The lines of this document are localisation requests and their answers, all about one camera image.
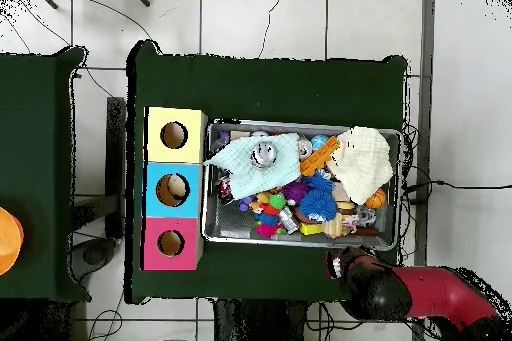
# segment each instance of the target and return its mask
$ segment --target light blue cloth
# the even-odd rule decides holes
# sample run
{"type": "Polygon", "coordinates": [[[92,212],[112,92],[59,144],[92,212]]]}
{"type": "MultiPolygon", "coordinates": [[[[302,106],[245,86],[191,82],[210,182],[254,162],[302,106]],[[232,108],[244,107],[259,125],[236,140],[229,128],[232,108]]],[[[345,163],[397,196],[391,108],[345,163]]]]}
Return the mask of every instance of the light blue cloth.
{"type": "Polygon", "coordinates": [[[235,200],[286,185],[300,176],[299,135],[281,134],[268,137],[242,137],[230,142],[205,165],[229,170],[231,194],[235,200]],[[257,143],[267,141],[276,148],[276,161],[265,169],[251,164],[257,143]]]}

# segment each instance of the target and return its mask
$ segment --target blue box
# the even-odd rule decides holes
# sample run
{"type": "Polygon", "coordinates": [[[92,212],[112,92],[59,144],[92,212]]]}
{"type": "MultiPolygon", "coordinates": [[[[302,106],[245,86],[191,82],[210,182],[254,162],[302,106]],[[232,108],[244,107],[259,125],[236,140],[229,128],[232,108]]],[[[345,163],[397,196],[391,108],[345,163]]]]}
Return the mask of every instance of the blue box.
{"type": "Polygon", "coordinates": [[[146,216],[147,217],[176,217],[198,218],[201,203],[201,175],[202,165],[181,163],[148,163],[147,189],[146,189],[146,216]],[[190,188],[186,200],[178,206],[167,206],[157,196],[158,181],[170,174],[183,176],[190,188]]]}

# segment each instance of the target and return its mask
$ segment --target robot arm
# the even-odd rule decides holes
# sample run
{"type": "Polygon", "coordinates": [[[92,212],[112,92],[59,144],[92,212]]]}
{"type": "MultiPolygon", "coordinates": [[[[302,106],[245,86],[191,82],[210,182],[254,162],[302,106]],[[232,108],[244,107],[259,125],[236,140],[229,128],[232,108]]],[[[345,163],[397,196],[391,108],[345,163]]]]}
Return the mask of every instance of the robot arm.
{"type": "Polygon", "coordinates": [[[343,305],[356,319],[430,317],[442,341],[505,341],[496,309],[449,268],[390,266],[362,247],[330,252],[327,268],[348,285],[352,299],[343,305]]]}

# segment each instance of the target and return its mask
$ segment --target pink box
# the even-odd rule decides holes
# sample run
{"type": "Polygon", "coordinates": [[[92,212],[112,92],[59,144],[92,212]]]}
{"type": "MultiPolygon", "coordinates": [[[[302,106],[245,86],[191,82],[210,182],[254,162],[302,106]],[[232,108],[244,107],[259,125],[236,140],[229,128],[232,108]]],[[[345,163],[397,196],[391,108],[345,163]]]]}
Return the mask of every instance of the pink box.
{"type": "Polygon", "coordinates": [[[199,218],[146,217],[144,235],[144,265],[146,271],[191,271],[203,252],[203,238],[199,234],[199,218]],[[177,231],[183,238],[183,247],[175,256],[160,251],[158,240],[165,231],[177,231]]]}

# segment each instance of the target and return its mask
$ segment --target green table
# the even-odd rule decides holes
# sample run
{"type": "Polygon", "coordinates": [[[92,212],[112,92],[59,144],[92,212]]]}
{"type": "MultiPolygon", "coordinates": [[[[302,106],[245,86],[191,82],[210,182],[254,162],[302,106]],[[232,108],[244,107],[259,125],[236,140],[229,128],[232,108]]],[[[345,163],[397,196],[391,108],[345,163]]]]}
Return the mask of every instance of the green table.
{"type": "Polygon", "coordinates": [[[266,298],[332,301],[348,291],[329,280],[325,250],[249,244],[205,244],[196,271],[141,271],[139,243],[145,106],[200,109],[210,118],[401,130],[403,57],[383,62],[330,59],[255,60],[161,55],[140,41],[128,57],[128,238],[125,292],[145,297],[266,298]]]}
{"type": "Polygon", "coordinates": [[[70,276],[72,217],[71,74],[79,47],[53,56],[0,55],[0,206],[23,225],[14,267],[0,276],[0,298],[83,301],[70,276]]]}

